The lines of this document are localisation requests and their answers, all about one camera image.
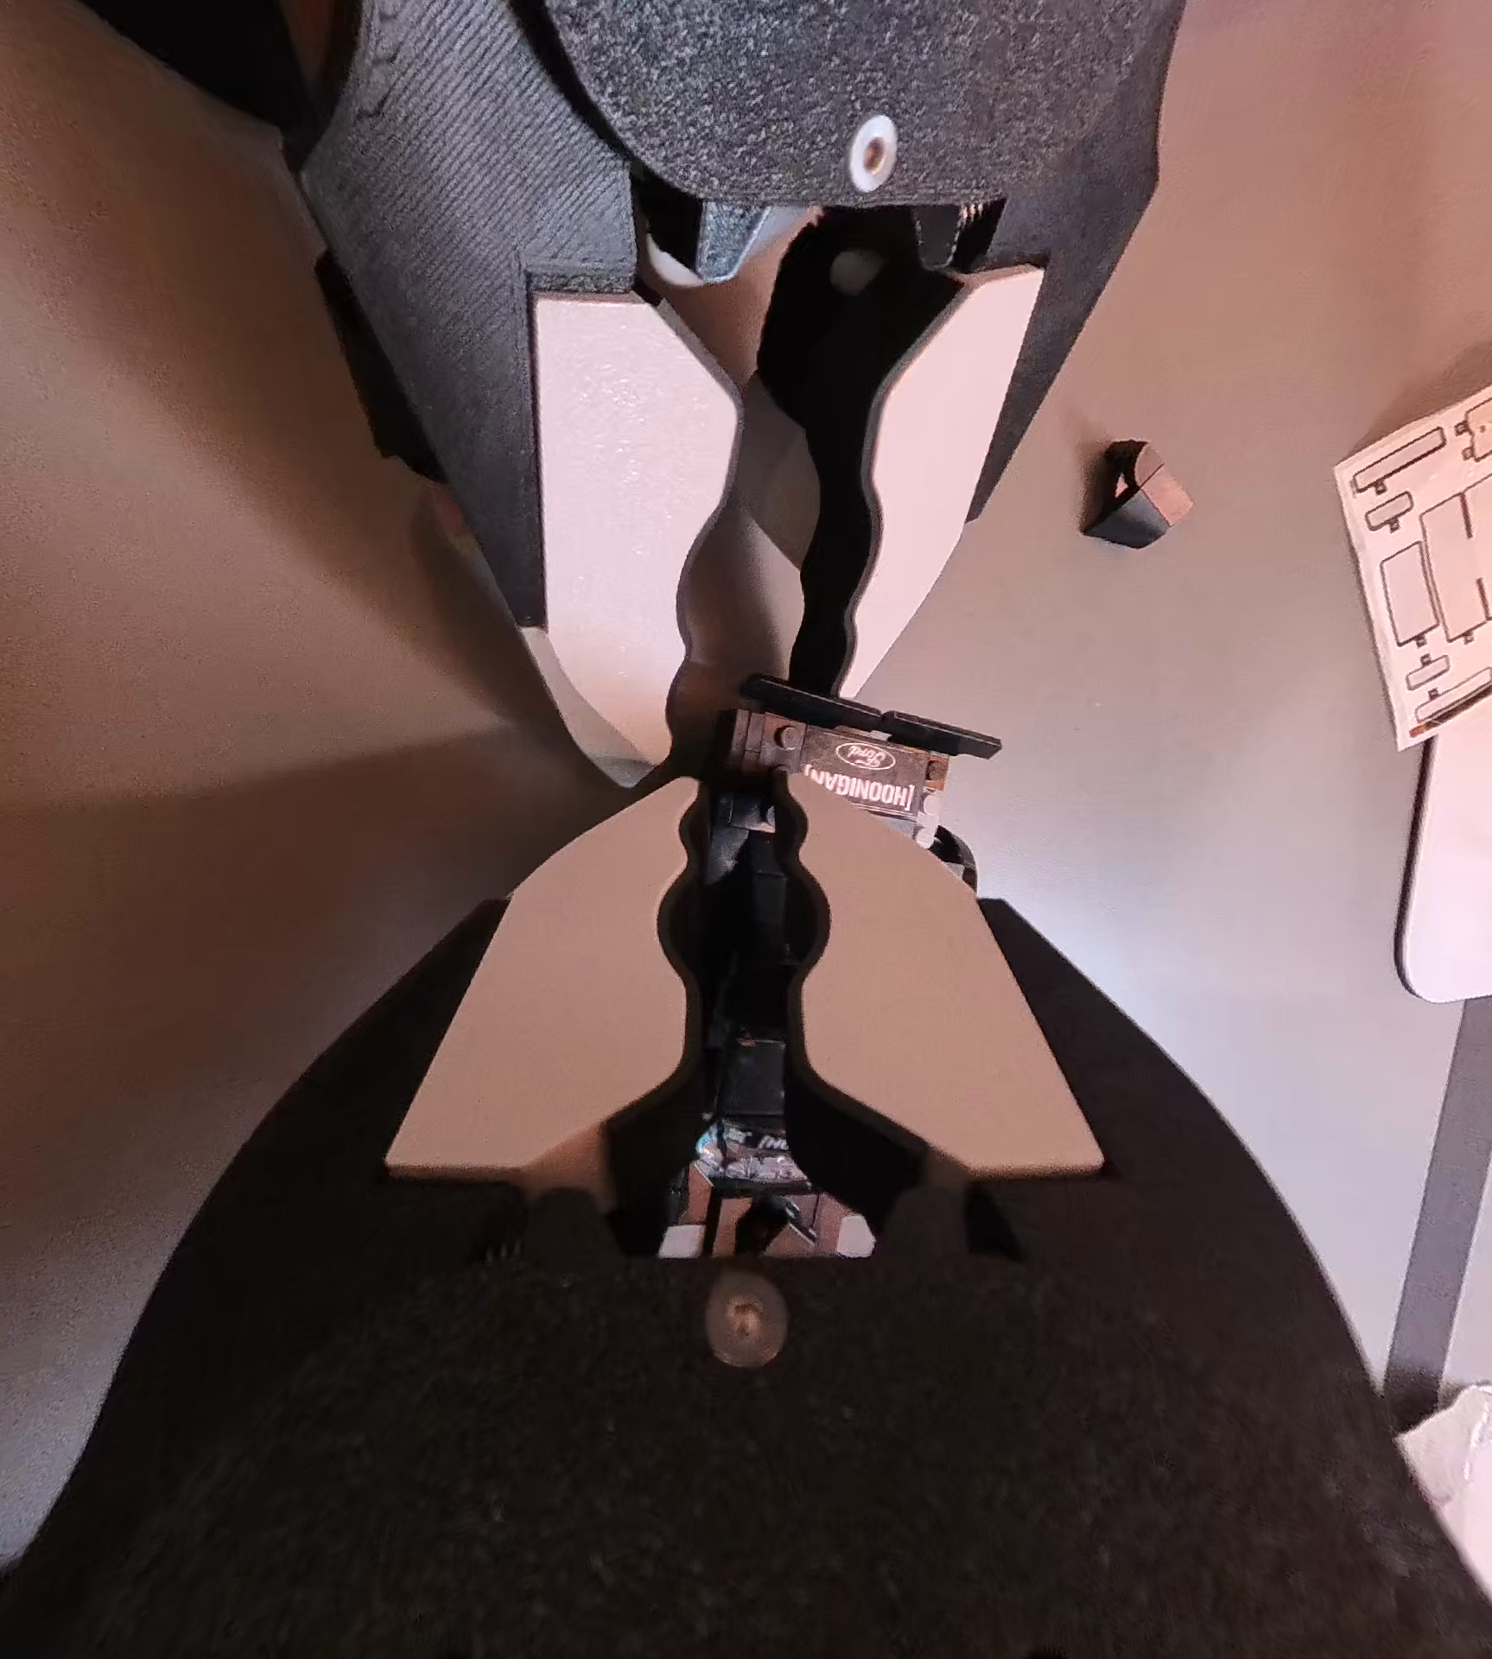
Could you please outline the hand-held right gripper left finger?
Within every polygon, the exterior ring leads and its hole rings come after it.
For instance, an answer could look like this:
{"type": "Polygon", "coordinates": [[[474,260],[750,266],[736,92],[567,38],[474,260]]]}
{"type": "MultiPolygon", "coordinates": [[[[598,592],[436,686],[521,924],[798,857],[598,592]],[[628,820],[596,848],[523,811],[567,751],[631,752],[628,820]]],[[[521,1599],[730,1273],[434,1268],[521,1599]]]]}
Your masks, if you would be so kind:
{"type": "Polygon", "coordinates": [[[389,1172],[625,1194],[610,1124],[675,1078],[688,989],[659,909],[688,869],[678,778],[558,848],[508,898],[389,1145],[389,1172]]]}

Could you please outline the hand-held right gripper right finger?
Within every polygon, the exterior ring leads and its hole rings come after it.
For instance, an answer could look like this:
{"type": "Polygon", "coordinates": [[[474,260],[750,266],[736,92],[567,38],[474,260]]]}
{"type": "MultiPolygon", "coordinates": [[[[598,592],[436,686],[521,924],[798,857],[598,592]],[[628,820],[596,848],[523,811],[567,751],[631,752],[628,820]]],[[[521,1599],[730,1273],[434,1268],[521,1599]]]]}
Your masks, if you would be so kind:
{"type": "Polygon", "coordinates": [[[1092,1174],[1086,1115],[973,889],[907,834],[788,780],[815,943],[795,994],[815,1085],[975,1178],[1092,1174]]]}

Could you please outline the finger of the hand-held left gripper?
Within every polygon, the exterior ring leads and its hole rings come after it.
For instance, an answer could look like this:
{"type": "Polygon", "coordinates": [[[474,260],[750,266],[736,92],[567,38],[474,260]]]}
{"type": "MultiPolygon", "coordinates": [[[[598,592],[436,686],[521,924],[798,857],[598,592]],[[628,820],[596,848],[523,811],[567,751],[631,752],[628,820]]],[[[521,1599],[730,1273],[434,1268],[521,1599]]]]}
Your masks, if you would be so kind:
{"type": "Polygon", "coordinates": [[[798,566],[798,689],[856,698],[971,515],[1045,271],[878,264],[805,383],[818,519],[798,566]]]}
{"type": "Polygon", "coordinates": [[[686,665],[790,643],[792,566],[732,498],[745,409],[667,302],[528,302],[539,612],[527,653],[575,748],[617,785],[671,755],[686,665]]]}

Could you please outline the black lego car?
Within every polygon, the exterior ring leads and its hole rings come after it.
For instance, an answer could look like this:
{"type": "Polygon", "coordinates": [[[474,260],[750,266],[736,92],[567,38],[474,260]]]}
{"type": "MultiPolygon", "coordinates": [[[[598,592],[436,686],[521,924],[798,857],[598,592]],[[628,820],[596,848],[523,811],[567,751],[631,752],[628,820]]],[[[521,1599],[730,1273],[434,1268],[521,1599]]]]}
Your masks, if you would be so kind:
{"type": "Polygon", "coordinates": [[[927,716],[748,674],[714,716],[699,900],[703,1105],[688,1164],[659,1216],[659,1254],[862,1257],[864,1217],[797,1164],[784,1130],[788,993],[805,923],[775,850],[773,785],[803,778],[927,848],[975,883],[966,845],[942,828],[953,759],[992,759],[998,737],[927,716]]]}

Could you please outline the small black lego brick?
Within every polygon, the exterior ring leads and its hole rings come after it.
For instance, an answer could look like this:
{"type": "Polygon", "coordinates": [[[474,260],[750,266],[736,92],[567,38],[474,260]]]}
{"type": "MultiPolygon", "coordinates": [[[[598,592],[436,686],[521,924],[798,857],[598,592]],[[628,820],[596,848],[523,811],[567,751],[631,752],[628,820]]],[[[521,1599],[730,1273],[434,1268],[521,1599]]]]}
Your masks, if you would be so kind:
{"type": "Polygon", "coordinates": [[[1096,462],[1082,533],[1121,550],[1148,550],[1191,517],[1192,497],[1142,438],[1111,442],[1096,462]]]}

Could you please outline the white sticker sheet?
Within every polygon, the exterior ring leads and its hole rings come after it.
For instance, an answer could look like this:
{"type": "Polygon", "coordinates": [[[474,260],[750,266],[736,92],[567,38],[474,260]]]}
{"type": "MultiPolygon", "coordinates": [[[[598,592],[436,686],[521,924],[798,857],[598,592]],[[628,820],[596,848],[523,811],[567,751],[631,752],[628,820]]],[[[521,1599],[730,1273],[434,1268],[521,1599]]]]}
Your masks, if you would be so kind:
{"type": "Polygon", "coordinates": [[[1492,701],[1492,381],[1358,446],[1332,478],[1408,752],[1492,701]]]}

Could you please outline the clear plastic parts bag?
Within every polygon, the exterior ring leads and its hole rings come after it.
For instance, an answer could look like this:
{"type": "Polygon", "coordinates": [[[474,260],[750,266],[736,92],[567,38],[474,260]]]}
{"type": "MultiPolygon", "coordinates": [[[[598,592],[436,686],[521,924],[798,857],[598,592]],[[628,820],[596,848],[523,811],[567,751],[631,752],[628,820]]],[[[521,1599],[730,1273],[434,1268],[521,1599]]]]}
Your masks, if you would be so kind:
{"type": "Polygon", "coordinates": [[[1464,1384],[1396,1436],[1425,1504],[1492,1601],[1492,1384],[1464,1384]]]}

